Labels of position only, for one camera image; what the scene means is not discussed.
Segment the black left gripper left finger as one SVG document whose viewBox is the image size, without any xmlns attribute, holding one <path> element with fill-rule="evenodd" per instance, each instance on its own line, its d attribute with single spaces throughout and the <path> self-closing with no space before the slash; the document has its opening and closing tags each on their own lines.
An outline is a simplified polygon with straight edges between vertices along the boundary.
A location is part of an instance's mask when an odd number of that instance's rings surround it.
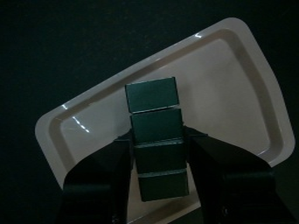
<svg viewBox="0 0 299 224">
<path fill-rule="evenodd" d="M 74 166 L 55 224 L 127 224 L 132 157 L 127 132 Z"/>
</svg>

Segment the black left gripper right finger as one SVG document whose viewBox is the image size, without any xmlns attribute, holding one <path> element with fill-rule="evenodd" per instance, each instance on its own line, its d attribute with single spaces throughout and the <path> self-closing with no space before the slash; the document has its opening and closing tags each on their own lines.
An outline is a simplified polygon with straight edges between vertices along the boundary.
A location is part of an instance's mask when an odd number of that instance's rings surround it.
<svg viewBox="0 0 299 224">
<path fill-rule="evenodd" d="M 297 224 L 270 164 L 190 127 L 185 140 L 205 224 Z"/>
</svg>

